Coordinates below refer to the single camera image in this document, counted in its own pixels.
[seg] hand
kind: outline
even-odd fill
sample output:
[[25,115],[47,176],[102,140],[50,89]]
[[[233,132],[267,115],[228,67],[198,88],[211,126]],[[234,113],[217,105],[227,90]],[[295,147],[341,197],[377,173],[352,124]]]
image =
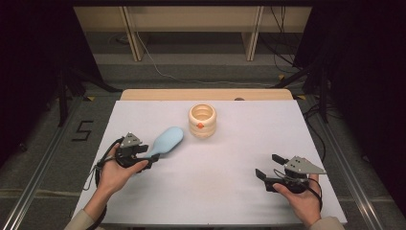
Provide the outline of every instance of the hand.
[[[120,144],[116,144],[108,155],[114,156]],[[101,179],[96,192],[83,208],[84,212],[89,215],[94,221],[99,218],[104,210],[104,207],[110,197],[123,188],[128,178],[143,169],[148,164],[147,160],[138,162],[137,164],[123,168],[115,160],[105,162],[101,169]]]
[[[120,144],[116,144],[108,155],[114,156]],[[101,179],[98,190],[104,191],[106,194],[113,195],[123,188],[128,178],[138,171],[142,170],[148,164],[147,160],[138,162],[137,164],[123,168],[115,160],[105,162],[101,169]]]
[[[319,181],[318,174],[311,174],[309,178]],[[298,217],[305,227],[310,227],[317,220],[321,219],[319,199],[309,190],[301,194],[291,193],[282,184],[274,184],[274,189],[283,195],[288,201],[296,217]],[[313,180],[309,180],[309,187],[317,194],[320,194],[320,188]]]

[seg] black cable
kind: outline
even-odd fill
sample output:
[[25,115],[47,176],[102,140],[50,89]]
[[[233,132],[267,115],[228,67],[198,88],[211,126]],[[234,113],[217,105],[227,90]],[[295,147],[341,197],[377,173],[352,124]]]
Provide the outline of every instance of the black cable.
[[[275,18],[275,21],[277,22],[278,28],[280,29],[278,39],[280,39],[281,35],[282,35],[284,37],[284,41],[287,43],[286,34],[284,32],[284,17],[285,17],[285,14],[286,14],[286,7],[285,6],[281,7],[281,20],[282,20],[281,24],[279,23],[279,20],[278,20],[277,16],[275,15],[274,10],[273,10],[272,7],[271,7],[271,12],[272,12],[272,14],[273,14],[273,16]],[[292,65],[293,65],[293,57],[290,54],[289,54],[289,56],[290,56],[290,59],[291,59]]]
[[308,119],[313,116],[314,114],[319,112],[319,108],[318,108],[318,104],[313,105],[312,107],[310,107],[308,109],[307,112],[305,112],[304,115],[304,121],[307,123],[307,125],[310,127],[310,129],[314,132],[314,134],[316,134],[316,136],[320,139],[320,141],[322,142],[323,145],[323,154],[322,154],[322,162],[325,161],[326,159],[326,144],[323,141],[323,138],[319,135],[319,133],[317,133],[316,129],[311,125],[311,123],[308,121]]
[[317,185],[319,186],[319,188],[320,188],[320,195],[318,195],[318,194],[316,193],[316,191],[314,191],[312,188],[310,188],[310,187],[307,186],[306,184],[301,183],[301,185],[304,186],[304,187],[305,187],[307,190],[309,190],[311,193],[313,193],[314,196],[316,196],[316,198],[319,200],[319,206],[320,206],[320,212],[321,212],[321,211],[322,211],[322,208],[323,208],[323,192],[322,192],[322,186],[320,186],[319,182],[318,182],[317,180],[315,180],[315,179],[308,178],[308,180],[311,180],[311,181],[316,182],[316,184],[317,184]]

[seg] white tabletop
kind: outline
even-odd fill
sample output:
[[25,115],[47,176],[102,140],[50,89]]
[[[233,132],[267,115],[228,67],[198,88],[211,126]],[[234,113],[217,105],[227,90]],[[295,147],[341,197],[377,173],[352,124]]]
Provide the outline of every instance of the white tabletop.
[[[188,130],[195,104],[211,104],[217,130],[205,140]],[[116,102],[94,164],[108,147],[128,132],[152,150],[168,127],[181,127],[179,146],[129,179],[108,202],[104,223],[139,226],[281,226],[300,221],[288,202],[268,193],[257,179],[258,168],[275,177],[283,166],[272,154],[298,155],[323,167],[296,101]],[[320,175],[322,217],[347,222],[327,175]],[[76,212],[95,191],[83,191]]]

